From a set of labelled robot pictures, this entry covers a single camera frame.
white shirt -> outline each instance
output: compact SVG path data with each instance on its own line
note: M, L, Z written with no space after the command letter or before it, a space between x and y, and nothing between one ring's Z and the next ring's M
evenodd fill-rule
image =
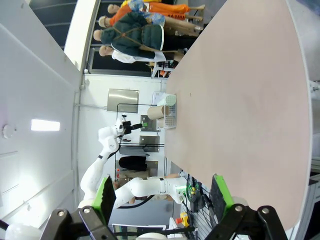
M134 62L165 62L166 57L161 51L155 51L154 58L145 58L140 56L130 56L127 54L124 54L122 52L114 50L112 53L112 58L115 60L118 60L124 64L133 64Z

puffer jacket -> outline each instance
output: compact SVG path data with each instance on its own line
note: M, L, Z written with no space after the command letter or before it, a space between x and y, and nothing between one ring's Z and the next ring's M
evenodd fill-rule
M104 29L100 38L103 44L111 44L115 50L123 54L153 59L155 57L153 51L140 48L144 45L161 51L164 44L164 29L160 25L148 24L146 19L136 12L130 12L113 27Z

yellow object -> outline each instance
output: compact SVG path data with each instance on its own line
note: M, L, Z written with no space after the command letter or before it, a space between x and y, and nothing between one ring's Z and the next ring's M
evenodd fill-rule
M188 227L190 225L188 214L186 212L180 213L180 218L175 219L176 224L182 224L185 227Z
M148 2L158 2L161 3L161 0L143 0L145 3ZM122 8L123 6L127 5L130 2L130 0L124 0L123 3L121 4L120 8Z

screw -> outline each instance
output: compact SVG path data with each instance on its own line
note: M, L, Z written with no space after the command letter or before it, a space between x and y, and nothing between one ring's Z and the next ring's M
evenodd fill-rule
M235 207L235 210L236 210L237 212L241 212L241 211L242 211L242 206L236 206L236 207Z
M269 213L269 209L265 207L264 209L262 209L262 212L263 212L264 214L268 214L268 213Z

beige table surface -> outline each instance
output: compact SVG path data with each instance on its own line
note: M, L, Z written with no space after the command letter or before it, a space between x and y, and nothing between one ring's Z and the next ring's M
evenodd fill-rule
M310 173L311 110L285 0L228 0L168 79L177 127L165 155L211 186L223 175L249 206L301 217Z

